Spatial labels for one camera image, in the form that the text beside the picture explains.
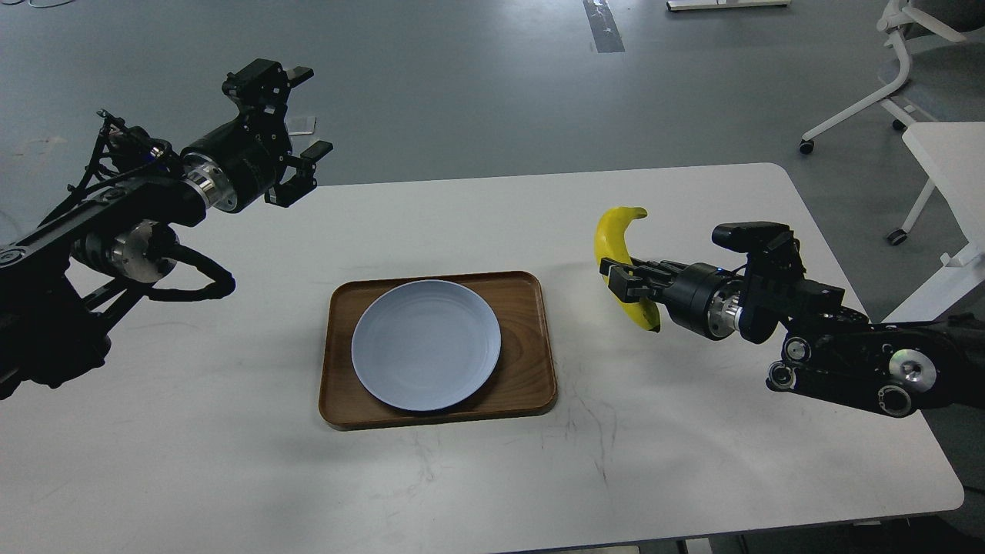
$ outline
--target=yellow banana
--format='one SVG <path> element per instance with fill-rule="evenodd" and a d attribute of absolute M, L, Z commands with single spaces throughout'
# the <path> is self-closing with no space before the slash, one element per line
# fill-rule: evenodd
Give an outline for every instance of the yellow banana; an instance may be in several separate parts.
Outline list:
<path fill-rule="evenodd" d="M 610 208 L 602 214 L 599 226 L 595 230 L 595 267 L 602 262 L 603 257 L 611 258 L 619 263 L 632 263 L 629 258 L 629 250 L 625 247 L 625 230 L 629 223 L 634 219 L 646 217 L 646 210 L 643 208 L 629 208 L 619 206 Z M 603 277 L 606 284 L 609 284 L 609 277 Z M 660 330 L 660 312 L 657 305 L 649 299 L 641 299 L 635 304 L 626 304 L 616 299 L 629 316 L 637 325 L 647 331 Z"/>

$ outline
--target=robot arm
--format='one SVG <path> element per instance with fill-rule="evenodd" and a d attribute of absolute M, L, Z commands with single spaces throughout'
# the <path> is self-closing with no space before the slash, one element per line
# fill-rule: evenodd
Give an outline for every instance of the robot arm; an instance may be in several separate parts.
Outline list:
<path fill-rule="evenodd" d="M 102 366 L 107 333 L 143 298 L 193 302 L 232 293 L 230 273 L 180 244 L 170 225 L 193 227 L 210 207 L 236 213 L 261 195 L 287 207 L 314 189 L 315 163 L 332 145 L 318 141 L 294 156 L 284 123 L 291 90 L 312 75 L 263 59 L 229 73 L 223 92 L 239 115 L 180 156 L 99 112 L 103 125 L 82 181 L 37 229 L 0 246 L 0 398 L 22 381 L 54 388 Z M 295 173 L 282 182 L 287 168 Z M 111 280 L 80 296 L 65 276 L 70 256 Z M 155 288 L 177 263 L 213 282 L 194 291 Z"/>
<path fill-rule="evenodd" d="M 711 340 L 739 331 L 760 344 L 783 325 L 781 359 L 766 375 L 772 390 L 893 417 L 953 402 L 985 407 L 985 322 L 961 315 L 870 323 L 841 305 L 843 289 L 804 278 L 800 244 L 786 225 L 719 225 L 712 241 L 745 253 L 745 270 L 603 258 L 600 272 L 620 301 L 663 304 L 675 323 Z"/>

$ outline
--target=light blue plate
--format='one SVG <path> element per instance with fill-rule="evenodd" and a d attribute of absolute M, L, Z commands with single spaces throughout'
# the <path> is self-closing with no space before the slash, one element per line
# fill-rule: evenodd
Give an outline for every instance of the light blue plate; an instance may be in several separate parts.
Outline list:
<path fill-rule="evenodd" d="M 439 410 L 486 382 L 500 340 L 493 309 L 472 289 L 412 281 L 387 291 L 362 314 L 353 333 L 353 367 L 381 401 Z"/>

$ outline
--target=caster wheel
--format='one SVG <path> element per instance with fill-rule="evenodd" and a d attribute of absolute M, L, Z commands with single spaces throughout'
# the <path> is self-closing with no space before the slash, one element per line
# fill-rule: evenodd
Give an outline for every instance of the caster wheel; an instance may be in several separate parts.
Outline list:
<path fill-rule="evenodd" d="M 893 229 L 888 235 L 886 235 L 886 242 L 888 242 L 890 246 L 897 246 L 905 241 L 907 237 L 909 237 L 909 235 L 902 229 Z"/>

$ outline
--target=wooden tray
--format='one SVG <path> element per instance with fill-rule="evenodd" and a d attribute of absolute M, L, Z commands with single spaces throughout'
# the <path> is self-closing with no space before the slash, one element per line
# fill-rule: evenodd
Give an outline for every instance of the wooden tray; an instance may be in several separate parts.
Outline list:
<path fill-rule="evenodd" d="M 377 400 L 362 386 L 352 360 L 353 331 L 366 308 L 390 289 L 419 279 L 443 279 L 472 289 L 489 303 L 502 334 L 499 361 L 489 380 L 465 400 L 433 412 L 401 410 Z M 318 410 L 336 429 L 538 415 L 551 410 L 557 398 L 541 284 L 529 273 L 353 281 L 332 295 Z"/>

